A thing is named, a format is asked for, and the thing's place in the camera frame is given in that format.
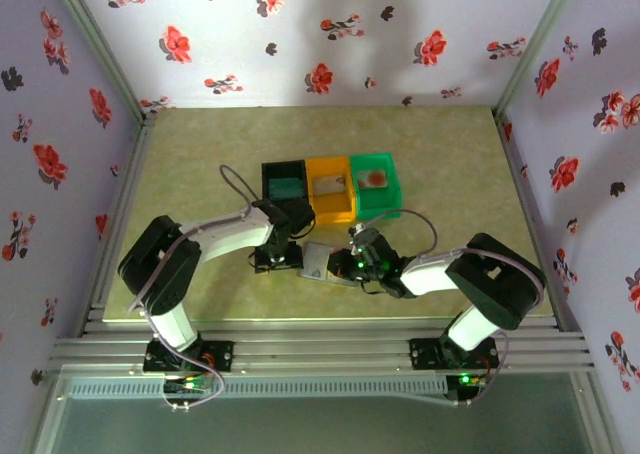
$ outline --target orange box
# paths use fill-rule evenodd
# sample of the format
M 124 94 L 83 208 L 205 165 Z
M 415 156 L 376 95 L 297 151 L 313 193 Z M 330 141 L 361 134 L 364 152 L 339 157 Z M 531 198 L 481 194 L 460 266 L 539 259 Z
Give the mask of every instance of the orange box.
M 356 220 L 356 193 L 351 178 L 348 156 L 315 157 L 305 159 L 309 203 L 316 215 L 316 224 L 353 222 Z M 316 195 L 313 180 L 328 176 L 342 176 L 345 180 L 344 192 Z

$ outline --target floral wallpaper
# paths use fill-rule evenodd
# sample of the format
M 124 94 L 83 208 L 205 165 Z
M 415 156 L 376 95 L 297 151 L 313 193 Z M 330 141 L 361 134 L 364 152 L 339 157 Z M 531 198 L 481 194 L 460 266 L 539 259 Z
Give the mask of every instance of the floral wallpaper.
M 1 0 L 0 453 L 75 335 L 136 121 L 61 0 Z
M 637 0 L 571 0 L 500 120 L 629 453 L 640 446 L 639 17 Z
M 493 105 L 550 0 L 84 1 L 144 108 Z

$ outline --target beige floor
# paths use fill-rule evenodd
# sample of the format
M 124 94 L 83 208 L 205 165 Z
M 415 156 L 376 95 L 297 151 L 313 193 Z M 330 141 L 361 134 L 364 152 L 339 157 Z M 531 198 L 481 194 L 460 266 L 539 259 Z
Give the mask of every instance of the beige floor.
M 500 139 L 487 107 L 174 109 L 153 130 L 120 258 L 148 223 L 210 219 L 242 207 L 217 169 L 237 169 L 260 193 L 262 162 L 390 151 L 405 207 L 429 216 L 444 252 L 487 232 L 535 262 L 534 249 Z M 409 216 L 379 229 L 401 255 L 431 243 Z M 348 242 L 347 225 L 318 227 L 309 240 Z M 196 320 L 452 316 L 468 305 L 459 291 L 413 300 L 369 296 L 359 288 L 305 280 L 294 271 L 256 275 L 250 249 L 201 266 L 185 301 Z M 106 319 L 127 316 L 132 300 L 114 276 Z M 550 315 L 548 304 L 537 311 Z

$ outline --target green box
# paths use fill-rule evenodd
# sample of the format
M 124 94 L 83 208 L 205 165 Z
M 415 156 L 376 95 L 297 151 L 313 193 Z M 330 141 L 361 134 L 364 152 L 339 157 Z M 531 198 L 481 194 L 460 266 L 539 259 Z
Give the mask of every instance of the green box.
M 351 177 L 356 190 L 357 218 L 368 221 L 389 209 L 402 207 L 402 189 L 398 182 L 393 157 L 388 152 L 359 154 L 349 158 Z M 387 175 L 387 187 L 362 189 L 358 186 L 358 172 L 383 169 Z M 388 218 L 400 217 L 399 212 L 389 214 Z

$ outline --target glass panel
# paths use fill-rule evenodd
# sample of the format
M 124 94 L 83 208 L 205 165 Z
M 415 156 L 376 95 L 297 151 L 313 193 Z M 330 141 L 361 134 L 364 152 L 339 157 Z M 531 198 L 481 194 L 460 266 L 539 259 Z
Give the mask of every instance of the glass panel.
M 73 400 L 56 454 L 590 452 L 566 375 L 504 375 L 472 408 L 397 398 Z

